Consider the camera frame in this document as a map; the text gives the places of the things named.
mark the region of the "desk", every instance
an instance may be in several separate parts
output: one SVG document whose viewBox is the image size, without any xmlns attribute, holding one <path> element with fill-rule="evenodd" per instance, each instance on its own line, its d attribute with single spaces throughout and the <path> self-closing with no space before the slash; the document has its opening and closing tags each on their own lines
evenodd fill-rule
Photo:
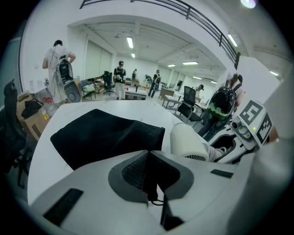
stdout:
<svg viewBox="0 0 294 235">
<path fill-rule="evenodd" d="M 179 92 L 177 92 L 177 91 L 175 91 L 174 96 L 175 96 L 175 95 L 177 95 L 177 96 L 179 97 L 179 100 L 180 100 L 181 97 L 183 96 L 183 94 L 181 94 L 181 93 L 179 93 Z"/>
<path fill-rule="evenodd" d="M 164 96 L 165 96 L 165 95 L 173 96 L 174 93 L 175 93 L 174 90 L 167 89 L 167 88 L 161 88 L 161 90 L 160 90 L 160 94 L 159 94 L 159 97 L 161 97 L 161 99 L 164 99 Z"/>
<path fill-rule="evenodd" d="M 147 92 L 145 90 L 135 90 L 128 89 L 125 91 L 125 99 L 126 100 L 145 100 L 147 97 Z"/>
<path fill-rule="evenodd" d="M 194 103 L 194 105 L 196 106 L 196 111 L 195 113 L 197 113 L 197 110 L 200 108 L 202 110 L 202 114 L 204 114 L 205 110 L 207 109 L 206 106 L 203 106 L 201 104 L 197 104 L 197 103 Z"/>
<path fill-rule="evenodd" d="M 172 97 L 172 96 L 170 96 L 170 95 L 165 95 L 165 96 L 164 96 L 164 101 L 163 101 L 163 103 L 162 103 L 162 106 L 164 105 L 164 102 L 165 102 L 166 99 L 167 99 L 167 104 L 166 104 L 165 109 L 167 109 L 167 106 L 169 105 L 169 102 L 172 102 L 172 103 L 174 103 L 174 104 L 178 104 L 178 105 L 180 105 L 180 104 L 182 103 L 182 102 L 179 101 L 179 99 L 177 99 L 177 98 L 174 98 L 174 97 Z"/>
<path fill-rule="evenodd" d="M 32 158 L 28 175 L 29 205 L 46 189 L 73 172 L 54 148 L 50 137 L 96 108 L 121 118 L 164 127 L 162 151 L 170 153 L 170 132 L 181 120 L 154 101 L 93 101 L 61 105 L 43 131 Z"/>
</svg>

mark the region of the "mesh grille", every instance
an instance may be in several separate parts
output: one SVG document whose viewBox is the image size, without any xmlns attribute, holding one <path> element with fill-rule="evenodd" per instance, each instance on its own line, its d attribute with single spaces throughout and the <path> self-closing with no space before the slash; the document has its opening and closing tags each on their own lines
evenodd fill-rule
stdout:
<svg viewBox="0 0 294 235">
<path fill-rule="evenodd" d="M 200 161 L 206 161 L 205 157 L 198 156 L 198 155 L 188 155 L 185 157 L 190 158 L 190 159 L 200 160 Z"/>
<path fill-rule="evenodd" d="M 143 189 L 144 178 L 147 174 L 146 161 L 147 156 L 140 157 L 122 171 L 124 180 L 140 190 Z"/>
</svg>

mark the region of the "office chair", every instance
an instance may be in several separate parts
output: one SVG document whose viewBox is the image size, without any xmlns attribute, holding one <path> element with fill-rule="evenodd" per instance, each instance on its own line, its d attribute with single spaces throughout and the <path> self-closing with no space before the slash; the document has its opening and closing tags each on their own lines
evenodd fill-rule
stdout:
<svg viewBox="0 0 294 235">
<path fill-rule="evenodd" d="M 187 123 L 188 120 L 190 120 L 191 122 L 201 121 L 201 117 L 199 117 L 193 112 L 194 111 L 193 106 L 195 103 L 195 94 L 196 94 L 196 90 L 194 90 L 193 88 L 188 86 L 184 87 L 184 101 L 178 107 L 176 112 L 179 112 L 180 115 L 183 114 L 187 118 L 185 120 L 185 123 Z"/>
<path fill-rule="evenodd" d="M 107 93 L 110 95 L 111 93 L 115 93 L 113 90 L 111 90 L 111 88 L 114 87 L 114 85 L 111 84 L 111 77 L 112 77 L 112 73 L 108 72 L 108 71 L 104 71 L 104 74 L 102 75 L 103 80 L 104 80 L 104 88 L 105 91 L 103 92 L 103 94 Z"/>
<path fill-rule="evenodd" d="M 17 109 L 17 89 L 14 85 L 14 79 L 4 88 L 4 109 L 0 112 L 0 145 L 3 151 L 3 171 L 8 173 L 11 166 L 18 167 L 17 185 L 21 185 L 21 176 L 23 171 L 28 175 L 27 164 L 31 161 L 28 153 L 32 151 L 26 148 L 26 132 L 23 131 L 21 124 L 18 121 Z"/>
<path fill-rule="evenodd" d="M 85 86 L 91 85 L 91 84 L 94 84 L 94 83 L 93 82 L 86 81 L 86 80 L 82 80 L 80 83 L 81 83 L 81 88 L 82 88 L 82 91 L 83 91 L 83 98 L 85 98 L 87 95 L 89 95 L 90 98 L 91 98 L 91 100 L 92 100 L 92 93 L 94 93 L 94 96 L 95 96 L 95 99 L 96 99 L 95 90 L 87 92 L 84 89 Z"/>
</svg>

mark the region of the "black cloth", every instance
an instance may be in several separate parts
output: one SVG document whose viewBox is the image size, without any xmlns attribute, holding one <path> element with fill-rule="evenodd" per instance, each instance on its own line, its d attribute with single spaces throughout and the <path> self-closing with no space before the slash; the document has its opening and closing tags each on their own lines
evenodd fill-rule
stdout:
<svg viewBox="0 0 294 235">
<path fill-rule="evenodd" d="M 115 79 L 115 80 L 114 80 L 116 83 L 124 83 L 124 79 L 123 79 L 123 78 L 126 76 L 126 71 L 125 71 L 124 68 L 116 67 L 116 68 L 114 69 L 114 73 L 113 73 L 113 74 L 114 74 L 114 75 L 119 75 L 119 76 L 120 76 L 119 79 Z"/>
<path fill-rule="evenodd" d="M 50 140 L 73 169 L 139 150 L 161 150 L 164 128 L 94 109 L 57 131 Z"/>
<path fill-rule="evenodd" d="M 30 101 L 25 101 L 24 105 L 25 109 L 22 111 L 21 116 L 23 118 L 29 118 L 38 112 L 38 110 L 43 106 L 43 103 L 37 101 L 36 99 L 32 99 Z"/>
</svg>

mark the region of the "black railing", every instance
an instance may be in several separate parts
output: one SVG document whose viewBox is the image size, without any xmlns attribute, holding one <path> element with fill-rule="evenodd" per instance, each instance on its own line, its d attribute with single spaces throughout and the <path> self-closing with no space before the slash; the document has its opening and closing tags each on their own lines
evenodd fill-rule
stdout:
<svg viewBox="0 0 294 235">
<path fill-rule="evenodd" d="M 105 1 L 112 1 L 112 0 L 83 0 L 83 3 L 80 7 L 82 9 L 86 5 L 90 5 L 97 2 L 105 2 Z M 226 36 L 221 32 L 221 30 L 212 23 L 204 14 L 196 10 L 194 7 L 190 6 L 189 4 L 181 1 L 181 0 L 130 0 L 130 2 L 147 2 L 151 4 L 156 4 L 159 6 L 163 6 L 168 8 L 172 11 L 178 12 L 179 14 L 183 15 L 187 20 L 192 20 L 197 25 L 202 27 L 207 33 L 209 33 L 222 47 L 226 53 L 226 55 L 230 58 L 230 60 L 234 63 L 235 68 L 238 67 L 240 52 L 236 52 L 226 38 Z"/>
</svg>

